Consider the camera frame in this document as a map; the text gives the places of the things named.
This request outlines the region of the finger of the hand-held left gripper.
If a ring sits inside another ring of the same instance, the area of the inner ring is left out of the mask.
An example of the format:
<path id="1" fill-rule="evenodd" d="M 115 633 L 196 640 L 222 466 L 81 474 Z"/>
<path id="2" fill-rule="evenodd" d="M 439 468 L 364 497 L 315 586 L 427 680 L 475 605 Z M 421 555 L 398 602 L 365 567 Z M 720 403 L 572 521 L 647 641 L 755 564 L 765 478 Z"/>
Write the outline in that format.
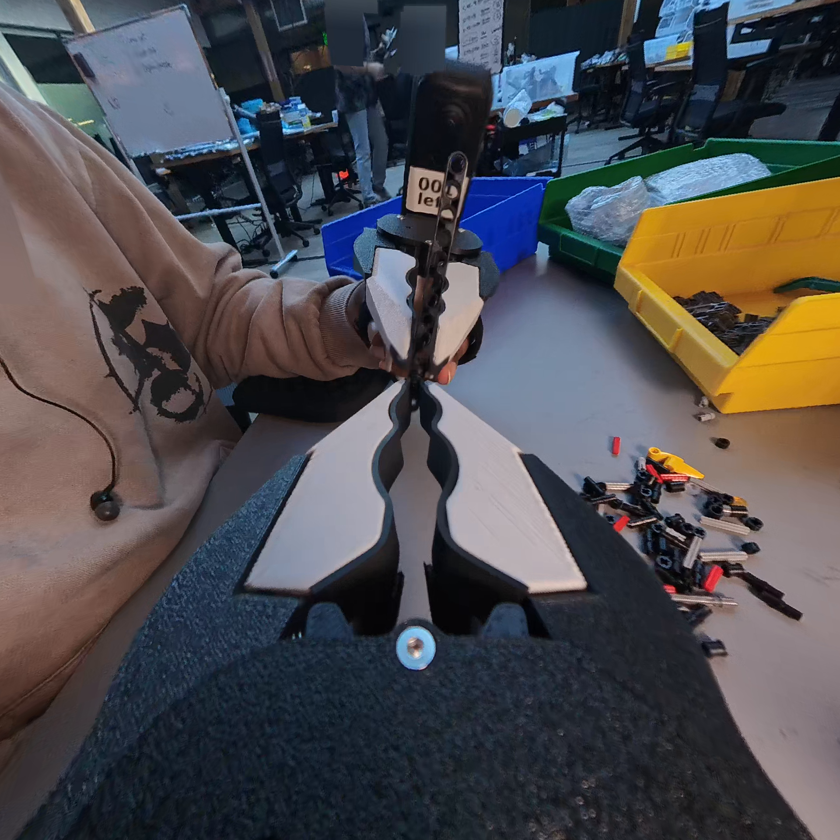
<path id="1" fill-rule="evenodd" d="M 416 259 L 394 248 L 376 248 L 365 281 L 365 304 L 395 364 L 412 373 Z"/>
<path id="2" fill-rule="evenodd" d="M 438 373 L 467 339 L 480 318 L 484 300 L 480 295 L 480 268 L 451 261 L 445 273 L 425 277 L 425 381 L 435 382 Z"/>

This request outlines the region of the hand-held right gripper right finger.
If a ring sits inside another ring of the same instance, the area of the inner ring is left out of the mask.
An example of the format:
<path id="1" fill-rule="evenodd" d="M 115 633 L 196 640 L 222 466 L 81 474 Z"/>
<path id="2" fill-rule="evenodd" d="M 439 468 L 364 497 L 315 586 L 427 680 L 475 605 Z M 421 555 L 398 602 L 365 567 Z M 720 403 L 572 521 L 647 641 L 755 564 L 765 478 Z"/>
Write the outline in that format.
<path id="1" fill-rule="evenodd" d="M 583 592 L 585 577 L 518 446 L 436 384 L 418 395 L 440 485 L 438 578 L 493 595 Z"/>

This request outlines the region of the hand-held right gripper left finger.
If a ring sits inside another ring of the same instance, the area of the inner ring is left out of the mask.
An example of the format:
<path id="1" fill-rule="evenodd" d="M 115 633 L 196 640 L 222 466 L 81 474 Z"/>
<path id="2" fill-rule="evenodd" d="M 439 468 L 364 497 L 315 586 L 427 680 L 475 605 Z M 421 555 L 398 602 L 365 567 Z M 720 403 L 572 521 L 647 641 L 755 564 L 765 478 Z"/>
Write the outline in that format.
<path id="1" fill-rule="evenodd" d="M 253 555 L 246 592 L 390 594 L 400 552 L 390 490 L 410 421 L 410 386 L 396 382 L 310 449 Z"/>

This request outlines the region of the thin black perforated beam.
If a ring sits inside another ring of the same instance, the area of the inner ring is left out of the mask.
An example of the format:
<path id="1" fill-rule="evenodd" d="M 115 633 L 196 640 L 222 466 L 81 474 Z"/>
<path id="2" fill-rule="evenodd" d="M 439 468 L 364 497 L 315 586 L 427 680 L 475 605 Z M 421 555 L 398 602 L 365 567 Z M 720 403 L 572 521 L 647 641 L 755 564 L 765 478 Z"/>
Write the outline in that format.
<path id="1" fill-rule="evenodd" d="M 458 212 L 466 178 L 468 160 L 461 151 L 453 152 L 447 161 L 433 236 L 427 247 L 425 268 L 417 269 L 412 338 L 409 346 L 408 384 L 412 403 L 417 404 L 422 384 L 436 382 L 440 372 L 456 364 L 469 346 L 463 339 L 445 362 L 435 362 L 439 319 L 445 310 L 448 289 L 446 272 L 452 245 L 458 229 Z"/>

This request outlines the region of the blue plastic parts bin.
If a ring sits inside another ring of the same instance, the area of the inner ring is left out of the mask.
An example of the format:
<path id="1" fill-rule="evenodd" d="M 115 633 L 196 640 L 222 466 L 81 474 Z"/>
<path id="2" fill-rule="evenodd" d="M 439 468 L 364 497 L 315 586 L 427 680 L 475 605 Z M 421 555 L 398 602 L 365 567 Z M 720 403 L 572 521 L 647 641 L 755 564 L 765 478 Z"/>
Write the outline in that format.
<path id="1" fill-rule="evenodd" d="M 482 240 L 500 271 L 530 257 L 538 246 L 538 222 L 548 176 L 481 177 L 467 195 L 461 226 Z M 328 273 L 359 280 L 354 242 L 365 228 L 376 228 L 387 214 L 399 214 L 400 196 L 325 224 L 322 246 Z"/>

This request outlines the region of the pile of small block pieces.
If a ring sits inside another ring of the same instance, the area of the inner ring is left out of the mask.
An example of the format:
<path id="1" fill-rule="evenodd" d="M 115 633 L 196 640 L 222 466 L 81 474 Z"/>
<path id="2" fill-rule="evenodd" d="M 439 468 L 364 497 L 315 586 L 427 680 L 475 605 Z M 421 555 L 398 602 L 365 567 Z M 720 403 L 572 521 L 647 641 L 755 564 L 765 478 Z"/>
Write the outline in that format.
<path id="1" fill-rule="evenodd" d="M 630 480 L 583 476 L 580 496 L 615 532 L 635 535 L 644 562 L 708 658 L 727 657 L 728 649 L 703 633 L 703 625 L 713 613 L 738 606 L 721 589 L 723 581 L 738 581 L 773 612 L 802 620 L 787 595 L 749 566 L 761 552 L 755 536 L 763 521 L 685 460 L 650 448 L 635 459 Z"/>

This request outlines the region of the person's left forearm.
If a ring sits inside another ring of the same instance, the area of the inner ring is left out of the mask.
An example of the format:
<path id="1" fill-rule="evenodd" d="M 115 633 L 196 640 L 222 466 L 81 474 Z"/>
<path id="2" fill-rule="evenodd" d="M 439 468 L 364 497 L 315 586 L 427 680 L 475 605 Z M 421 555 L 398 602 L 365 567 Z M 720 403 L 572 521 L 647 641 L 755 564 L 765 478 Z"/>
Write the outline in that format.
<path id="1" fill-rule="evenodd" d="M 202 245 L 200 253 L 179 332 L 215 386 L 260 375 L 325 382 L 379 365 L 355 325 L 361 282 L 272 279 L 242 267 L 229 246 Z"/>

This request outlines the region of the grey desk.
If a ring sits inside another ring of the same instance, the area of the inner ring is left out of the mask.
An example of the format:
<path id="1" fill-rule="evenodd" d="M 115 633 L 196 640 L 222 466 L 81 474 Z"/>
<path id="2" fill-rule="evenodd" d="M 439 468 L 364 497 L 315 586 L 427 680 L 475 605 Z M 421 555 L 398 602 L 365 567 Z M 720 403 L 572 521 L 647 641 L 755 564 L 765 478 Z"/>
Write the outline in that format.
<path id="1" fill-rule="evenodd" d="M 546 637 L 281 637 L 235 595 L 285 464 L 330 430 L 261 417 L 165 565 L 2 774 L 2 838 L 838 838 L 838 410 L 691 417 L 696 389 L 615 293 L 531 260 L 450 392 L 561 476 L 626 478 L 648 446 L 764 521 L 758 574 L 803 611 L 707 620 L 708 660 L 622 535 L 578 510 L 593 595 Z M 622 452 L 611 454 L 613 436 Z M 711 439 L 730 439 L 729 449 Z"/>

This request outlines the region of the white flip chart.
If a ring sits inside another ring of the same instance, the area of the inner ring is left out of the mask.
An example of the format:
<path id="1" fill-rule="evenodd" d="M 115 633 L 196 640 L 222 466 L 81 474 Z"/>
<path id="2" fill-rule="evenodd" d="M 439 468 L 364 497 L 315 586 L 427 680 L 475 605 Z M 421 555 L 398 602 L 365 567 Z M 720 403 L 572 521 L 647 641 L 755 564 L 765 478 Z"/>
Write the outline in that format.
<path id="1" fill-rule="evenodd" d="M 504 1 L 458 1 L 458 59 L 484 67 L 495 75 L 501 69 Z"/>

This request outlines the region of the black office chair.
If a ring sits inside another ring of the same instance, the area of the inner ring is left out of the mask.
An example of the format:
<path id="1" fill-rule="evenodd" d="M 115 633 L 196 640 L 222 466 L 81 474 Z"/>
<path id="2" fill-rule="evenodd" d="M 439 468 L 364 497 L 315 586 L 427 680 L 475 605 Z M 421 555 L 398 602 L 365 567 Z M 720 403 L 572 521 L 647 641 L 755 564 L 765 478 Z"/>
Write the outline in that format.
<path id="1" fill-rule="evenodd" d="M 782 101 L 763 99 L 774 58 L 750 61 L 742 78 L 747 87 L 724 99 L 730 75 L 728 15 L 729 2 L 695 12 L 691 78 L 668 133 L 672 146 L 746 139 L 756 121 L 781 116 L 788 108 Z"/>
<path id="2" fill-rule="evenodd" d="M 364 209 L 352 149 L 344 141 L 342 123 L 315 134 L 310 146 L 322 187 L 321 210 L 330 217 L 337 204 L 353 203 L 357 210 Z"/>
<path id="3" fill-rule="evenodd" d="M 299 202 L 302 189 L 291 169 L 284 138 L 280 111 L 259 110 L 256 115 L 259 132 L 259 156 L 266 180 L 264 196 L 276 231 L 281 238 L 294 237 L 303 248 L 310 246 L 306 233 L 319 235 L 320 221 L 305 222 Z"/>
<path id="4" fill-rule="evenodd" d="M 643 36 L 630 35 L 626 44 L 626 57 L 628 89 L 620 122 L 636 130 L 637 138 L 607 158 L 605 165 L 623 161 L 633 151 L 651 154 L 663 150 L 667 141 L 660 140 L 658 136 L 666 130 L 668 120 L 676 114 L 679 106 L 681 81 L 657 81 L 648 76 Z"/>

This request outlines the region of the green plastic parts bin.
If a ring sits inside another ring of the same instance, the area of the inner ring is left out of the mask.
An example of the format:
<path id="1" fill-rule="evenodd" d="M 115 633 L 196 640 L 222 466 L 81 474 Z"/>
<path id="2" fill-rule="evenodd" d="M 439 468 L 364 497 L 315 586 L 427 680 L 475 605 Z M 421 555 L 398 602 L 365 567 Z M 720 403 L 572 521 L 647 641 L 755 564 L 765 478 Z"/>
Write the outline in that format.
<path id="1" fill-rule="evenodd" d="M 678 165 L 718 161 L 726 154 L 750 154 L 769 174 L 729 189 L 700 192 L 698 200 L 761 191 L 779 186 L 833 179 L 839 176 L 839 142 L 803 140 L 710 139 L 604 164 L 589 171 L 552 179 L 545 187 L 538 223 L 538 240 L 549 247 L 552 260 L 575 267 L 611 286 L 623 248 L 573 231 L 565 205 L 585 188 L 613 187 L 633 176 L 648 177 Z"/>

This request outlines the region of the bubble wrap bundle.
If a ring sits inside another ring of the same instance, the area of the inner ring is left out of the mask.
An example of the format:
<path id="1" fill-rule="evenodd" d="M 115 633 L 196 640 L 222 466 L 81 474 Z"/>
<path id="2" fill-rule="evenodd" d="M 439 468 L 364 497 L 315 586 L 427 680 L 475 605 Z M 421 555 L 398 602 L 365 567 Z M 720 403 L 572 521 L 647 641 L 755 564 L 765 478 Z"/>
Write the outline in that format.
<path id="1" fill-rule="evenodd" d="M 625 246 L 649 208 L 684 202 L 770 175 L 770 169 L 751 154 L 717 155 L 647 178 L 636 175 L 614 186 L 587 187 L 567 202 L 565 211 L 576 233 Z"/>

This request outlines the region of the heap of black beams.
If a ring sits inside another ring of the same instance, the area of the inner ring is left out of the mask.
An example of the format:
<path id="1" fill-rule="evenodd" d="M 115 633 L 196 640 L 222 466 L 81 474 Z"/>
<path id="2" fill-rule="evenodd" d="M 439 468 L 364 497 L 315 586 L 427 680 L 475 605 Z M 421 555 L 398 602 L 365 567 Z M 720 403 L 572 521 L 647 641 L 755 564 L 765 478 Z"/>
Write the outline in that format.
<path id="1" fill-rule="evenodd" d="M 673 300 L 738 355 L 764 335 L 784 310 L 777 308 L 772 317 L 745 312 L 719 293 L 705 290 L 690 297 L 674 296 Z"/>

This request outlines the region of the beige hoodie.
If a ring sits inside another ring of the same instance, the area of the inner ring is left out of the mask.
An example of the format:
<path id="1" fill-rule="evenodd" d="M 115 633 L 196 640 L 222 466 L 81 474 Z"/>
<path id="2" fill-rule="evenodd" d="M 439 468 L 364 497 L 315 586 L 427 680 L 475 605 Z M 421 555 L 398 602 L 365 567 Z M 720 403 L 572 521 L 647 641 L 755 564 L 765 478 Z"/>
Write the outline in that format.
<path id="1" fill-rule="evenodd" d="M 207 244 L 92 138 L 6 86 L 1 173 L 2 359 L 110 437 L 121 502 L 117 520 L 94 517 L 106 446 L 2 370 L 6 751 L 173 551 L 239 429 L 217 396 L 230 384 L 210 381 L 179 332 Z"/>

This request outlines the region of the rolling whiteboard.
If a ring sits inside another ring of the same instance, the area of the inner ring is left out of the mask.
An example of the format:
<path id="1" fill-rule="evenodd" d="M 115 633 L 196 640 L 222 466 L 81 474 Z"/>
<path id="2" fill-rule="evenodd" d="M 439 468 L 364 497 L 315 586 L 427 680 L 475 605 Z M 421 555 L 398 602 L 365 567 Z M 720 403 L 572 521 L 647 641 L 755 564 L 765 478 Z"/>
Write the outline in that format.
<path id="1" fill-rule="evenodd" d="M 280 242 L 229 96 L 217 86 L 183 4 L 122 24 L 62 40 L 97 100 L 114 139 L 132 164 L 155 154 L 195 162 L 198 152 L 232 151 L 245 165 L 257 203 L 207 209 L 194 217 L 221 217 L 259 207 L 279 256 L 278 278 L 297 258 Z"/>

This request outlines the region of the yellow plastic parts bin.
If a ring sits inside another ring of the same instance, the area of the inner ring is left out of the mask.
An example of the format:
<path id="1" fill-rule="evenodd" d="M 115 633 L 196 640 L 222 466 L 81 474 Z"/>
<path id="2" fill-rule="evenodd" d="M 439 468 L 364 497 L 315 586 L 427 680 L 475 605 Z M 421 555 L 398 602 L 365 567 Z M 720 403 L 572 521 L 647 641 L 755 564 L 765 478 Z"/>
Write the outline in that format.
<path id="1" fill-rule="evenodd" d="M 722 413 L 838 404 L 839 179 L 649 208 L 616 270 L 631 313 Z M 713 291 L 770 318 L 742 353 L 678 304 Z"/>

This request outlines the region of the wooden background table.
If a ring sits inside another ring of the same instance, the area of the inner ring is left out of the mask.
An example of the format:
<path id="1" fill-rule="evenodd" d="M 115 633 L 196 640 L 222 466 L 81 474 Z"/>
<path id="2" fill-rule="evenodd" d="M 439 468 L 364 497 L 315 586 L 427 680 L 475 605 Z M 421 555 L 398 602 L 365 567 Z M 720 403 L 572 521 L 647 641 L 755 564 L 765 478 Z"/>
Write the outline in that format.
<path id="1" fill-rule="evenodd" d="M 665 1 L 658 11 L 654 36 L 644 42 L 646 66 L 685 69 L 692 57 L 696 13 L 719 6 L 728 9 L 726 40 L 730 60 L 762 56 L 783 44 L 807 43 L 809 25 L 827 21 L 838 2 Z"/>

